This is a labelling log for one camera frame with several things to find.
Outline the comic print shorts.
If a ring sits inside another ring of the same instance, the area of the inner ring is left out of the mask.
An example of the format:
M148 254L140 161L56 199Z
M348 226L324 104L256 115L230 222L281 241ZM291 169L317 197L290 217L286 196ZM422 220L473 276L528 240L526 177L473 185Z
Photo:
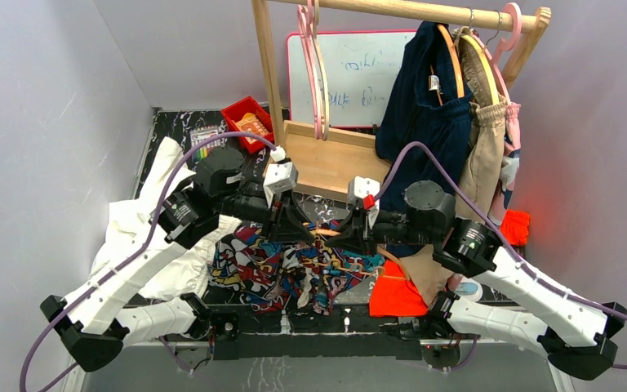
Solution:
M257 313L312 306L328 316L336 298L385 263L382 255L359 255L328 247L317 234L312 244L276 243L261 236L262 225L244 222L217 244L207 264L210 284L231 289Z

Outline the orange wooden hanger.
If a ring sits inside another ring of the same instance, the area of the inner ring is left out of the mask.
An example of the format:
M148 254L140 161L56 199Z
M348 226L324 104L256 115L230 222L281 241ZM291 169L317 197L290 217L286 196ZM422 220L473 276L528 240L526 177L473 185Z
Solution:
M331 289L347 291L365 279L375 279L388 287L415 286L402 262L384 246L372 254L357 254L339 247L329 247L327 240L339 234L337 220L316 221L309 224L315 243L297 251L302 265L328 278L336 278Z

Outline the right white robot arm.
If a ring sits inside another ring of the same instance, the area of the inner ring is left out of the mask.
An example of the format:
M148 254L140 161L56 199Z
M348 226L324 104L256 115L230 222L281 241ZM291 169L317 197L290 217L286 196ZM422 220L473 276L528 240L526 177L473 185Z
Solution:
M447 338L472 334L505 341L545 357L569 376L591 381L612 367L613 336L624 326L617 303L584 305L537 269L511 255L497 234L455 214L455 198L430 180L410 185L403 212L380 209L376 180L354 177L348 199L354 209L328 245L373 252L381 244L431 245L444 268L506 295L519 311L479 304L452 292L436 295L429 309L398 327L402 337Z

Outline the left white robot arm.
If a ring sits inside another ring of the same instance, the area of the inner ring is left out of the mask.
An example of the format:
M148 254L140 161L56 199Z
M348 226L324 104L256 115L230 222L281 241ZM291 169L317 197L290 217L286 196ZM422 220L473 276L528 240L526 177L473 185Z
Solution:
M272 242L314 241L292 197L298 175L294 163L279 146L271 149L271 156L264 179L258 181L244 177L244 157L232 147L214 149L185 178L179 178L185 165L180 160L131 248L75 291L41 303L48 329L57 333L82 370L100 370L123 349L160 336L207 336L212 314L198 294L140 308L129 308L128 302L167 265L217 231L221 217L257 222Z

